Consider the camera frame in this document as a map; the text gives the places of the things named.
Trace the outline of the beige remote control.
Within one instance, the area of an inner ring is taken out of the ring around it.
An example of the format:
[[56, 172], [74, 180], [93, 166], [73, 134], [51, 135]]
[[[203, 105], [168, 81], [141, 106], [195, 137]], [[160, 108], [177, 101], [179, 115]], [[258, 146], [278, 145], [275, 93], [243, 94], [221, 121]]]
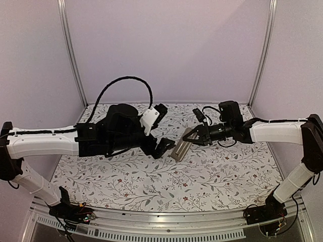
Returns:
[[183, 135], [180, 137], [178, 143], [172, 150], [170, 157], [174, 159], [176, 162], [180, 162], [183, 160], [185, 155], [188, 153], [189, 149], [192, 146], [191, 142], [184, 141], [183, 138], [188, 134], [192, 132], [192, 128], [187, 128]]

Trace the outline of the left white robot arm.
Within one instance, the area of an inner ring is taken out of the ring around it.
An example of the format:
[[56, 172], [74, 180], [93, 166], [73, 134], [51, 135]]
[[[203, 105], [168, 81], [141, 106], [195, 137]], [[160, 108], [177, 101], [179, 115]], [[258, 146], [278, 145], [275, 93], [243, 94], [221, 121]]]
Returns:
[[158, 159], [175, 146], [174, 141], [157, 139], [151, 134], [167, 111], [163, 104], [150, 104], [144, 113], [139, 113], [135, 107], [121, 103], [111, 105], [106, 116], [96, 123], [88, 119], [63, 128], [26, 130], [5, 122], [1, 129], [1, 180], [26, 188], [64, 219], [70, 219], [75, 208], [68, 192], [47, 181], [24, 158], [42, 155], [110, 158], [139, 148], [145, 155]]

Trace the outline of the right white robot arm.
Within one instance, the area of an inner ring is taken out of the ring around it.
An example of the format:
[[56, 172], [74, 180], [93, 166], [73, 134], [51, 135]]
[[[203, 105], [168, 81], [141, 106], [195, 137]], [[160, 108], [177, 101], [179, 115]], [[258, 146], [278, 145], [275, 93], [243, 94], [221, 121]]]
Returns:
[[261, 209], [261, 216], [266, 220], [279, 214], [280, 204], [322, 172], [322, 120], [318, 114], [295, 119], [244, 120], [239, 104], [230, 100], [219, 103], [220, 123], [210, 125], [200, 109], [193, 112], [201, 124], [183, 136], [185, 142], [208, 146], [214, 141], [232, 138], [242, 144], [271, 145], [284, 180], [270, 195], [272, 201]]

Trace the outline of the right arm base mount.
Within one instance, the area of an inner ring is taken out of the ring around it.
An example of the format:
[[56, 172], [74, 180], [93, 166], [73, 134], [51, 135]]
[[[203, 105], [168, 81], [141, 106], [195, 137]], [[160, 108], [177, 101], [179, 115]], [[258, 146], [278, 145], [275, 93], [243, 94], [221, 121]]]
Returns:
[[285, 204], [277, 201], [271, 193], [266, 198], [264, 205], [248, 206], [243, 212], [243, 217], [250, 225], [285, 217], [287, 214]]

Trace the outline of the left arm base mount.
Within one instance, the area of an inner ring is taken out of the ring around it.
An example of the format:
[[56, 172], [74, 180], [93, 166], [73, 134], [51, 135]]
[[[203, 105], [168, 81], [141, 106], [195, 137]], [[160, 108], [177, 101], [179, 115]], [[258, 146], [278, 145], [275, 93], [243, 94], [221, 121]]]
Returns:
[[94, 210], [87, 207], [86, 202], [75, 205], [70, 202], [69, 194], [66, 189], [59, 187], [61, 198], [57, 205], [49, 205], [49, 214], [61, 218], [68, 223], [84, 223], [89, 224], [95, 219]]

